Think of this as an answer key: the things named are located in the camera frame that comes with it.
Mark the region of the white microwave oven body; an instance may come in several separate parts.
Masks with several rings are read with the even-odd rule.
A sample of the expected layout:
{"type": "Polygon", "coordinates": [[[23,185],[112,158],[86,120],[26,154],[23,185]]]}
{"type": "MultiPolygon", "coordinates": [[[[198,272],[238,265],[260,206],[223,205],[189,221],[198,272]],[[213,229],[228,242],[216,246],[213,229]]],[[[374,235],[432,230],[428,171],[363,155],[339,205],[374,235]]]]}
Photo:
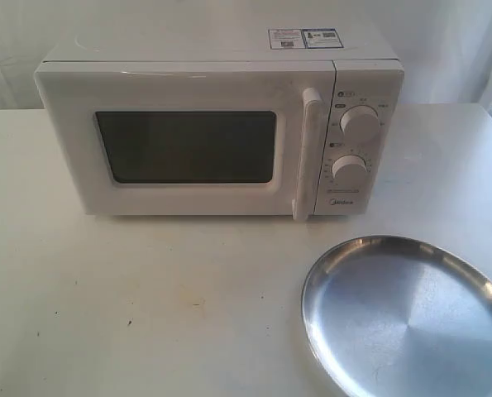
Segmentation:
{"type": "Polygon", "coordinates": [[[49,61],[330,61],[336,70],[336,80],[327,113],[315,206],[308,218],[363,213],[375,182],[385,137],[404,79],[404,69],[391,46],[372,27],[358,26],[348,30],[329,26],[313,28],[335,28],[344,47],[330,50],[272,50],[267,27],[165,22],[150,26],[139,24],[122,32],[116,26],[92,26],[88,31],[62,41],[41,64],[49,61]],[[344,112],[358,105],[373,108],[380,120],[379,132],[368,141],[345,137],[340,127],[344,112]],[[358,155],[366,163],[368,178],[359,188],[346,189],[333,182],[332,164],[344,155],[358,155]]]}

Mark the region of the lower white control knob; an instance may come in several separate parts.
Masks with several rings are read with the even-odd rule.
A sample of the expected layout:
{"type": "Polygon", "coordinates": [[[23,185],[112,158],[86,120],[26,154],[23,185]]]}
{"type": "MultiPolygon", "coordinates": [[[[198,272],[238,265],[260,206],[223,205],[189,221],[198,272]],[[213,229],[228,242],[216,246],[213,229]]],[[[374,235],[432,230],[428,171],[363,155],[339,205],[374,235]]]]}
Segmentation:
{"type": "Polygon", "coordinates": [[[332,164],[333,182],[342,188],[359,188],[367,181],[368,174],[365,161],[358,155],[344,155],[332,164]]]}

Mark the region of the white control knob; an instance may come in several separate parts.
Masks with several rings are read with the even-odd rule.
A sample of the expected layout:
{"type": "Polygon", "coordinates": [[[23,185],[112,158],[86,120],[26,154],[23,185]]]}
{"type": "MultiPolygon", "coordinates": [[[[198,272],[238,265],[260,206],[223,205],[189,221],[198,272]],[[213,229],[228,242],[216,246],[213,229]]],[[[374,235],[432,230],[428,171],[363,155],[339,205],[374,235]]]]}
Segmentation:
{"type": "Polygon", "coordinates": [[[333,182],[342,188],[359,188],[367,181],[368,174],[365,161],[358,155],[344,155],[332,164],[333,182]]]}
{"type": "Polygon", "coordinates": [[[379,132],[380,120],[373,108],[358,105],[344,112],[340,127],[345,137],[354,141],[368,141],[379,132]]]}

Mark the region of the upper white control knob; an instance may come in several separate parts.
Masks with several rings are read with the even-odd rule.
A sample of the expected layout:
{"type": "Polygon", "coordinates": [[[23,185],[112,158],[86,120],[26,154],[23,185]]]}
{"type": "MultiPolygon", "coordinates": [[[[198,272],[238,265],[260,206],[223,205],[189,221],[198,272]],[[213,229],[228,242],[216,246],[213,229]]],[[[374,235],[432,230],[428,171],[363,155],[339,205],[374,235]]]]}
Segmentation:
{"type": "Polygon", "coordinates": [[[380,120],[373,108],[358,105],[344,112],[340,127],[345,137],[354,141],[368,141],[379,132],[380,120]]]}

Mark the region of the blue white label sticker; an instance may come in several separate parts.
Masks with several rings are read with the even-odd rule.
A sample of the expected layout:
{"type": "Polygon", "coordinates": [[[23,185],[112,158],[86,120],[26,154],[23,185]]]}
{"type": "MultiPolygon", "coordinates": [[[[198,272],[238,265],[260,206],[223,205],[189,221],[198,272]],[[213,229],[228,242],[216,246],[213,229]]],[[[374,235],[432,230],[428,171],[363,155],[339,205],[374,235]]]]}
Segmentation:
{"type": "Polygon", "coordinates": [[[272,50],[330,50],[344,45],[335,28],[269,29],[272,50]]]}

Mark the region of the round stainless steel plate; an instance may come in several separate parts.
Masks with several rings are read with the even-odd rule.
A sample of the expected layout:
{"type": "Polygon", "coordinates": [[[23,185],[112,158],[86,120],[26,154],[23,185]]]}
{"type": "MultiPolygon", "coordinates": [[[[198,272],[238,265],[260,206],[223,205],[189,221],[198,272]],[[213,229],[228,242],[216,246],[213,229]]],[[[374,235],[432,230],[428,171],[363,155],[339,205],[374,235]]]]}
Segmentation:
{"type": "Polygon", "coordinates": [[[334,246],[303,282],[300,317],[333,396],[492,396],[492,281],[439,247],[334,246]]]}

